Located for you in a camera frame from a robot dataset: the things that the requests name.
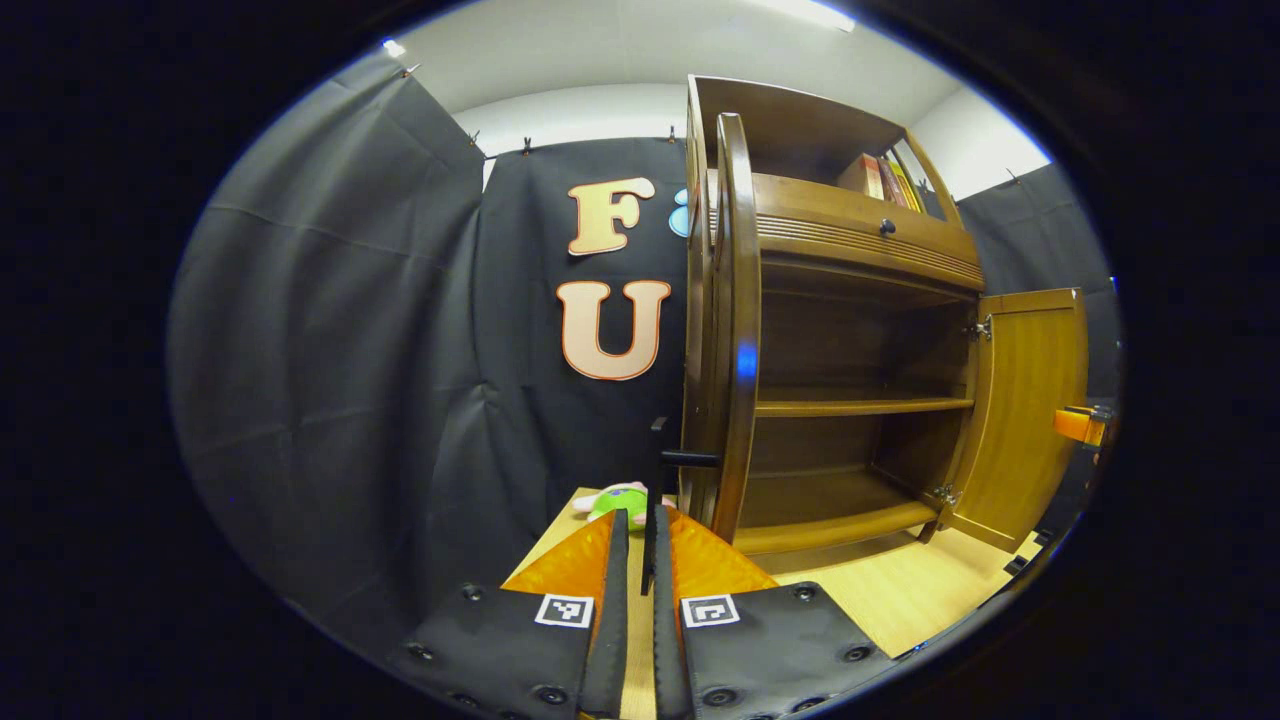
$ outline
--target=book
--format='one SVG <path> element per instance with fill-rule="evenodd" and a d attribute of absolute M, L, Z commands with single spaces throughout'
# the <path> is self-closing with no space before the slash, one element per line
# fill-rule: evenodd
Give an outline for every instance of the book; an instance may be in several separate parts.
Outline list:
<path fill-rule="evenodd" d="M 902 188 L 902 196 L 906 199 L 906 206 L 915 210 L 916 213 L 923 213 L 924 204 L 920 202 L 920 199 L 915 195 L 915 188 L 911 187 L 911 181 L 906 179 L 906 173 L 902 172 L 902 165 L 900 165 L 892 155 L 888 155 L 887 159 L 888 159 L 888 169 L 893 173 L 893 177 L 897 179 L 899 187 Z"/>
<path fill-rule="evenodd" d="M 845 172 L 836 178 L 836 187 L 852 190 L 869 195 L 877 200 L 884 200 L 884 184 L 881 181 L 879 163 L 876 158 L 863 152 Z"/>
<path fill-rule="evenodd" d="M 888 158 L 881 156 L 877 158 L 876 161 L 881 167 L 881 181 L 884 184 L 886 200 L 892 199 L 893 202 L 901 205 L 902 208 L 910 208 L 910 205 L 906 204 L 906 196 L 902 195 L 902 187 L 897 184 L 897 178 L 893 177 L 893 170 L 888 165 Z"/>

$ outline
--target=open cabinet door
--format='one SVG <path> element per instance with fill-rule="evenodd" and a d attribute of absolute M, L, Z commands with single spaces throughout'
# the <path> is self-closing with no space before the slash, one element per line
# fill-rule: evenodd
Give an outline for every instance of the open cabinet door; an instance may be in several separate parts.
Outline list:
<path fill-rule="evenodd" d="M 1078 290 L 984 297 L 978 387 L 943 525 L 1015 552 L 1044 514 L 1074 443 L 1053 411 L 1083 405 L 1088 375 L 1084 299 Z"/>

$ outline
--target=white wall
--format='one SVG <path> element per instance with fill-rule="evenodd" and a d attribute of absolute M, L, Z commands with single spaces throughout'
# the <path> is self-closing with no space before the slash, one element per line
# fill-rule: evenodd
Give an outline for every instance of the white wall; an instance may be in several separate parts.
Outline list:
<path fill-rule="evenodd" d="M 485 155 L 532 146 L 604 140 L 609 137 L 685 137 L 689 90 L 684 85 L 598 85 L 570 87 L 499 100 L 456 113 L 468 135 L 480 132 L 476 145 Z M 485 163 L 489 183 L 493 161 Z"/>
<path fill-rule="evenodd" d="M 968 87 L 911 126 L 956 200 L 997 186 L 1051 160 L 1014 120 Z"/>

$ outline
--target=black handle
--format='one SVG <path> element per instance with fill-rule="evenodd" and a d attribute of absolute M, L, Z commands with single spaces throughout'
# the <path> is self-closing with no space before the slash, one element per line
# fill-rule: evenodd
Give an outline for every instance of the black handle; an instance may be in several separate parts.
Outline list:
<path fill-rule="evenodd" d="M 662 462 L 680 468 L 719 468 L 719 455 L 689 450 L 663 450 Z"/>

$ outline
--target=orange-outlined letter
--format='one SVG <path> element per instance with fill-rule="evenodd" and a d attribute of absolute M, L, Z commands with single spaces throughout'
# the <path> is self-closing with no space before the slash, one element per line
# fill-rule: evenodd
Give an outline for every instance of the orange-outlined letter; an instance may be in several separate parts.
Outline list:
<path fill-rule="evenodd" d="M 658 322 L 671 286 L 636 281 L 622 288 L 634 309 L 631 348 L 622 355 L 600 350 L 600 302 L 609 292 L 609 286 L 602 282 L 571 282 L 556 288 L 556 297 L 564 304 L 561 347 L 570 366 L 589 378 L 628 380 L 644 374 L 658 359 Z"/>
<path fill-rule="evenodd" d="M 627 246 L 627 236 L 614 232 L 613 219 L 622 227 L 634 228 L 640 222 L 640 202 L 636 197 L 653 197 L 653 183 L 648 178 L 598 182 L 571 187 L 568 196 L 577 201 L 577 237 L 568 243 L 570 255 L 612 252 Z M 614 195 L 622 195 L 617 202 Z"/>

